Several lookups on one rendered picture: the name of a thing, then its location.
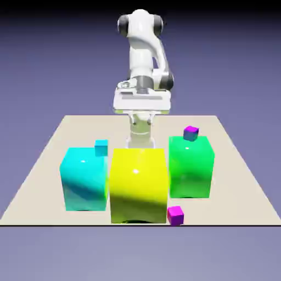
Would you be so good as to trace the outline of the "large cyan box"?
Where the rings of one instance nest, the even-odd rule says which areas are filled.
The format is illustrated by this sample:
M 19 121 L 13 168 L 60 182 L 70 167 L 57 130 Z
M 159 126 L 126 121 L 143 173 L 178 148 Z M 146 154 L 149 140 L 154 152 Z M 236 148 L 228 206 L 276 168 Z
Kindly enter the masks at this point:
M 108 199 L 108 152 L 71 147 L 59 167 L 67 211 L 105 211 Z

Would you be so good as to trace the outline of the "large yellow box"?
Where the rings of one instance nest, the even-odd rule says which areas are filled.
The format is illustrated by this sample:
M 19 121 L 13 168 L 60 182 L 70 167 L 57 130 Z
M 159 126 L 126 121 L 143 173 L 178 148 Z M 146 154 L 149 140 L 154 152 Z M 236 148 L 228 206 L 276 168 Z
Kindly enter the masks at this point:
M 163 149 L 113 150 L 109 175 L 112 223 L 166 223 L 168 188 Z

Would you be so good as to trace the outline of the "small magenta cube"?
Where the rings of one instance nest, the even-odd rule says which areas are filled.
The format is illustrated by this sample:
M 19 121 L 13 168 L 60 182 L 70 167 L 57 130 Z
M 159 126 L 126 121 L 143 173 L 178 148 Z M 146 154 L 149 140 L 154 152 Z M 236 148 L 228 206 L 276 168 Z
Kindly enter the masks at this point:
M 167 218 L 172 226 L 179 226 L 184 223 L 184 213 L 180 206 L 171 206 L 167 208 Z

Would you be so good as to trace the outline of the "small purple cube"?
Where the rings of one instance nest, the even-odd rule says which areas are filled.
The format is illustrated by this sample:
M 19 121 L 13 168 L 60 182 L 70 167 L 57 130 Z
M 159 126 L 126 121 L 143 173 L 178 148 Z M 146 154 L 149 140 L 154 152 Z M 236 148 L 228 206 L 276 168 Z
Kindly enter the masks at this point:
M 187 141 L 193 142 L 198 138 L 199 128 L 187 126 L 183 131 L 183 138 Z

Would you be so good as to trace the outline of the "large green box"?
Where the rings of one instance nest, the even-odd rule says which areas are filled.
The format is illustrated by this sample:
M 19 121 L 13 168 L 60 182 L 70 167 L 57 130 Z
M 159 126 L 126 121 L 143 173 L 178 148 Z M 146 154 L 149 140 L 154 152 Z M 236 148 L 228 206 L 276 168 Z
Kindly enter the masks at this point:
M 206 136 L 195 141 L 171 136 L 168 144 L 170 197 L 208 198 L 215 153 Z

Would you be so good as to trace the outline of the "small cyan cube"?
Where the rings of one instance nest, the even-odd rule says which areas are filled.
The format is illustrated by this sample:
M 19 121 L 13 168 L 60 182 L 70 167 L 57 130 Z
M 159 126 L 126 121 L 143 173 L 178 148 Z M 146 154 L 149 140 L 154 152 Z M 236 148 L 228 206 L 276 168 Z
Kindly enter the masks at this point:
M 108 155 L 108 140 L 107 139 L 96 139 L 94 148 L 95 148 L 96 156 L 107 156 Z

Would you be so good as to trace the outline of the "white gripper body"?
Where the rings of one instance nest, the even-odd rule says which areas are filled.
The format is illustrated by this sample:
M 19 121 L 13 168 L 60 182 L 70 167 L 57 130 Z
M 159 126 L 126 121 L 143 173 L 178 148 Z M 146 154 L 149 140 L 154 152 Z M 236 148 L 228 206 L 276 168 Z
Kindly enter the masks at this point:
M 137 93 L 135 88 L 116 88 L 113 100 L 118 114 L 149 111 L 154 114 L 168 114 L 171 109 L 171 92 L 148 89 L 148 93 Z

